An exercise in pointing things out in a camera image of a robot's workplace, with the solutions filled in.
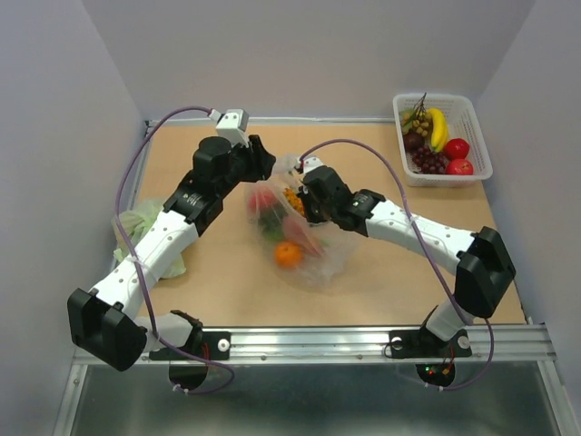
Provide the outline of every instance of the plastic basket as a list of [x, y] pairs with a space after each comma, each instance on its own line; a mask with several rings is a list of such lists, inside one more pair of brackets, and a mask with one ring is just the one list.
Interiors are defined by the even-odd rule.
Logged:
[[423, 94], [398, 94], [393, 97], [393, 111], [396, 116], [399, 151], [409, 186], [461, 187], [492, 176], [492, 163], [487, 146], [474, 112], [474, 106], [466, 97], [450, 94], [427, 94], [426, 108], [437, 107], [446, 116], [449, 138], [463, 138], [470, 144], [468, 160], [474, 166], [473, 175], [446, 175], [415, 173], [419, 168], [411, 161], [403, 146], [403, 136], [399, 123], [399, 112], [411, 109]]

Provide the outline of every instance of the wooden table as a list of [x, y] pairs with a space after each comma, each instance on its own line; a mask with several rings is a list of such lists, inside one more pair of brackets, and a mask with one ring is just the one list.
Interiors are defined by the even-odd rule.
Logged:
[[[393, 124], [251, 125], [277, 156], [300, 154], [332, 138], [352, 138], [376, 148], [403, 177]], [[166, 126], [155, 135], [139, 199], [166, 199], [192, 167], [198, 142], [213, 126]], [[368, 188], [401, 205], [396, 185], [372, 154], [349, 144], [317, 152], [351, 190]], [[343, 274], [325, 292], [290, 286], [261, 252], [244, 212], [244, 184], [225, 200], [224, 212], [183, 253], [187, 272], [158, 283], [152, 293], [157, 314], [180, 309], [207, 326], [334, 326], [420, 324], [445, 293], [428, 262], [396, 245], [361, 237]], [[409, 206], [432, 220], [479, 230], [494, 226], [481, 183], [468, 188], [407, 188]], [[444, 272], [452, 289], [454, 278]], [[492, 318], [523, 323], [511, 286]]]

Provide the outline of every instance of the transparent plastic bag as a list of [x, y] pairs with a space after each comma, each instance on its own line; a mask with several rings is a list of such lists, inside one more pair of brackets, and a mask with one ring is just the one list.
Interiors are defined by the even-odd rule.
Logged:
[[296, 156], [277, 160], [268, 181], [248, 183], [246, 210], [264, 255], [293, 282], [307, 287], [330, 283], [357, 247], [357, 235], [335, 223], [310, 224], [296, 193]]
[[[162, 208], [163, 200], [148, 199], [140, 202], [131, 211], [125, 211], [119, 215], [121, 225], [129, 235], [133, 245], [137, 245], [137, 243], [141, 241], [145, 234], [149, 232], [153, 226], [153, 223], [155, 223], [155, 220], [157, 219], [157, 215], [162, 211]], [[120, 262], [127, 256], [127, 254], [129, 254], [129, 250], [127, 249], [127, 245], [119, 233], [119, 229], [117, 229], [115, 220], [111, 220], [111, 223], [113, 224], [115, 239], [119, 244], [119, 248], [113, 251], [113, 256], [117, 262]], [[182, 275], [183, 273], [185, 273], [185, 264], [183, 263], [183, 258], [180, 255], [168, 267], [168, 269], [162, 275], [162, 278], [171, 279], [173, 277], [177, 277], [178, 275]]]

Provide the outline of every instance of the wall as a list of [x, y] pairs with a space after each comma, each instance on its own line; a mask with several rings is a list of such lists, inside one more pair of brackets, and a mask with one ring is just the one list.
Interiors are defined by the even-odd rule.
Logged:
[[143, 122], [79, 0], [0, 15], [0, 434], [52, 434], [66, 299], [111, 261], [115, 185]]
[[408, 90], [476, 99], [534, 0], [84, 0], [137, 107], [392, 116]]
[[581, 417], [581, 4], [538, 0], [477, 105], [487, 184], [526, 310], [546, 322]]

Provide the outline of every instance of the orange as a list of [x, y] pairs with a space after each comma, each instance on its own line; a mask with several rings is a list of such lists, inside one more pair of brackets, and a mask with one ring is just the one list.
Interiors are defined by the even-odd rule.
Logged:
[[274, 260], [281, 268], [296, 268], [302, 262], [300, 245], [284, 241], [274, 249]]

